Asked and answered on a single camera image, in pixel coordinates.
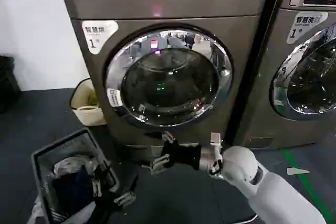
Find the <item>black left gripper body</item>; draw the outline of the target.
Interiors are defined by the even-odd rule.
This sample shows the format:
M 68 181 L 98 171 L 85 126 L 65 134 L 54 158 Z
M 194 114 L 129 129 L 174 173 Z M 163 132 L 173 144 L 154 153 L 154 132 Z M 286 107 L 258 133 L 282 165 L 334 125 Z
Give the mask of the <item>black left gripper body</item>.
M 106 175 L 96 175 L 100 182 L 101 195 L 94 198 L 96 207 L 93 211 L 94 217 L 109 217 L 112 213 L 120 212 L 122 207 L 114 202 L 119 197 L 118 194 L 109 190 L 109 184 L 105 181 Z

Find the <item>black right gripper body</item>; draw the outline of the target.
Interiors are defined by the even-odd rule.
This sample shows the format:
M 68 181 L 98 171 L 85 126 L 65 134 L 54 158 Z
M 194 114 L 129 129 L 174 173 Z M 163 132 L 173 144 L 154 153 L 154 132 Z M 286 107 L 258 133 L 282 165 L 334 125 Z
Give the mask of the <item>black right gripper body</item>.
M 176 140 L 173 142 L 166 141 L 163 145 L 161 155 L 169 154 L 169 161 L 163 165 L 164 168 L 170 168 L 175 163 L 186 164 L 194 169 L 200 168 L 202 147 L 198 144 L 195 146 L 183 146 Z

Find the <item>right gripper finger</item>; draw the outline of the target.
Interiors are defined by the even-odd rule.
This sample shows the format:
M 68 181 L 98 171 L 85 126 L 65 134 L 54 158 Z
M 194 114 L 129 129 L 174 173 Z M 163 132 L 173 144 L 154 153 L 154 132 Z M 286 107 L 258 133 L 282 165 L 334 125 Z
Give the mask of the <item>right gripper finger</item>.
M 169 162 L 170 162 L 170 155 L 165 154 L 161 157 L 154 159 L 150 163 L 150 165 L 141 165 L 141 168 L 149 170 L 151 174 L 159 174 L 167 170 L 166 164 L 168 164 Z
M 164 142 L 168 141 L 170 143 L 173 143 L 175 141 L 175 137 L 168 131 L 155 131 L 155 132 L 147 132 L 145 134 L 147 137 L 155 138 L 158 140 L 162 140 Z

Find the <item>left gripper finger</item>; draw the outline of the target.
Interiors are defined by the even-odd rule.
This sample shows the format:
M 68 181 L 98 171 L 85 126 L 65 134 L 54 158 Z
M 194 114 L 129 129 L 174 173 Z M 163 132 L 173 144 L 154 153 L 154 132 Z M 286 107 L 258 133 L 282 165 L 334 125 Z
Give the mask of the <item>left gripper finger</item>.
M 102 168 L 98 166 L 91 176 L 92 190 L 94 197 L 102 197 L 103 191 L 107 189 L 109 183 L 107 180 L 109 167 Z
M 128 206 L 136 200 L 135 188 L 137 184 L 137 179 L 135 179 L 128 191 L 126 191 L 121 196 L 115 198 L 113 202 L 117 206 Z

